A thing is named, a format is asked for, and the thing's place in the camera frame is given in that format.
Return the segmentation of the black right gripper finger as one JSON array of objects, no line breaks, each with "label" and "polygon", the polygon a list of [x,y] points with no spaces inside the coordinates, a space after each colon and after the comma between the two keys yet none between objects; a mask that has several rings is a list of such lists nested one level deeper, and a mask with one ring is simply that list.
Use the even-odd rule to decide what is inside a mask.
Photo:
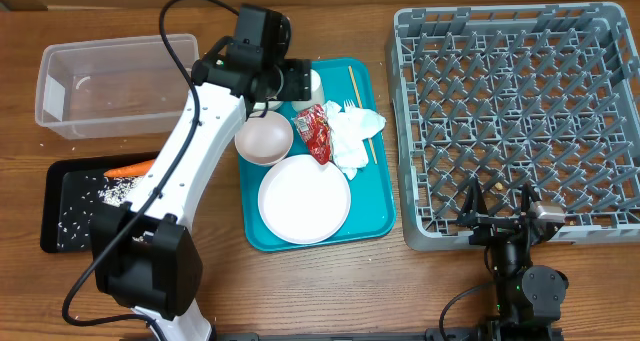
[{"label": "black right gripper finger", "polygon": [[524,183],[521,187],[520,210],[522,215],[530,214],[534,211],[536,203],[541,200],[530,183]]},{"label": "black right gripper finger", "polygon": [[477,178],[473,178],[467,187],[466,198],[459,213],[460,221],[469,221],[478,216],[487,216],[488,209]]}]

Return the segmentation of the red snack wrapper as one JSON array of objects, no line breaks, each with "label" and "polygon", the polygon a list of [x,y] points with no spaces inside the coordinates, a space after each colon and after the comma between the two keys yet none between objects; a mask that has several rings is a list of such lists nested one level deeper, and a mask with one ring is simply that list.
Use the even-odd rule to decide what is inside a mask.
[{"label": "red snack wrapper", "polygon": [[315,104],[294,118],[294,125],[311,156],[324,165],[331,160],[330,127],[326,112]]}]

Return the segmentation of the pink bowl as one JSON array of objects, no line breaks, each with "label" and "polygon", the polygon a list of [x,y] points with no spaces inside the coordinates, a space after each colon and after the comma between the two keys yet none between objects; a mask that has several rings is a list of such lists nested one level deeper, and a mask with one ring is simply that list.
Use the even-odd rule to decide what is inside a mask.
[{"label": "pink bowl", "polygon": [[294,133],[288,119],[277,112],[254,112],[234,137],[238,154],[259,166],[273,166],[291,150]]}]

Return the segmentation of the white napkin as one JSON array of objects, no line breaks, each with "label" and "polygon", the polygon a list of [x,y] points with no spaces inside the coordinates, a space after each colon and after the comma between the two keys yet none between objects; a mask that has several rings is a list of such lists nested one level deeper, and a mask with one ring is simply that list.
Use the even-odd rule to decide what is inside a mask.
[{"label": "white napkin", "polygon": [[361,125],[361,116],[356,104],[350,111],[345,111],[344,106],[331,100],[322,107],[330,127],[333,163],[348,180],[353,180],[357,171],[369,163],[365,141],[384,129],[386,119],[376,111],[363,108],[365,120],[364,125]]}]

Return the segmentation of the orange carrot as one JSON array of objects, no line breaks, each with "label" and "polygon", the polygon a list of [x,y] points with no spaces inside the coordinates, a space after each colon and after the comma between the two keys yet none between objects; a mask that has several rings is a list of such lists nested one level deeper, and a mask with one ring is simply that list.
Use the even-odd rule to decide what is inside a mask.
[{"label": "orange carrot", "polygon": [[155,160],[148,160],[128,166],[110,169],[104,173],[107,178],[140,177],[149,172]]}]

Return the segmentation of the white rice pile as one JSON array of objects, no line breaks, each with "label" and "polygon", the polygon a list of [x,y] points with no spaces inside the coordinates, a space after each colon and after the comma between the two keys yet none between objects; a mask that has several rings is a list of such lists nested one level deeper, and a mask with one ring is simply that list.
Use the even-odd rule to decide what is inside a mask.
[{"label": "white rice pile", "polygon": [[84,174],[66,176],[63,182],[57,244],[61,250],[85,249],[90,223],[102,205],[119,206],[142,177],[98,178]]}]

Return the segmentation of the white bowl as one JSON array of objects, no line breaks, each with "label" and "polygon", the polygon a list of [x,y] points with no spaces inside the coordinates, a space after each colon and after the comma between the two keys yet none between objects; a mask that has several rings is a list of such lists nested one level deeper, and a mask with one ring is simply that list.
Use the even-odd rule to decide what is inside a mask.
[{"label": "white bowl", "polygon": [[278,108],[280,108],[282,104],[283,102],[281,100],[275,100],[275,99],[266,100],[264,102],[256,102],[253,107],[253,111],[262,112],[265,109],[268,109],[270,111],[275,111]]}]

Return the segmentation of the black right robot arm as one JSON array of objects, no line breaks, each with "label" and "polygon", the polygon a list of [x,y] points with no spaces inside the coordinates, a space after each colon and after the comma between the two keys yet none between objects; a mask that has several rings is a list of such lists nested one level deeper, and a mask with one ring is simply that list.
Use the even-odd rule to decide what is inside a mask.
[{"label": "black right robot arm", "polygon": [[531,249],[551,240],[565,225],[564,209],[544,202],[534,187],[525,183],[521,186],[517,216],[491,215],[479,181],[472,179],[456,224],[472,230],[469,244],[484,248],[485,267],[492,280],[462,292],[448,305],[494,287],[498,314],[486,317],[473,331],[448,332],[440,318],[441,336],[467,340],[561,340],[562,331],[552,324],[561,318],[569,281],[556,269],[534,265]]}]

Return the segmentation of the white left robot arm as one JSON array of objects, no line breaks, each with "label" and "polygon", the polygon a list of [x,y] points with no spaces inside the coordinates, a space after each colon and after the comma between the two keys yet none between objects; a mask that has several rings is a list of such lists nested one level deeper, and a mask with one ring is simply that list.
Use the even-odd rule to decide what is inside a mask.
[{"label": "white left robot arm", "polygon": [[128,308],[158,340],[213,340],[196,294],[203,262],[192,237],[198,204],[226,147],[246,121],[265,117],[256,105],[311,97],[311,63],[289,59],[290,20],[244,4],[232,35],[221,37],[191,68],[178,67],[189,91],[174,130],[150,170],[119,206],[102,204],[89,224],[93,255],[67,294],[64,320],[84,282]]}]

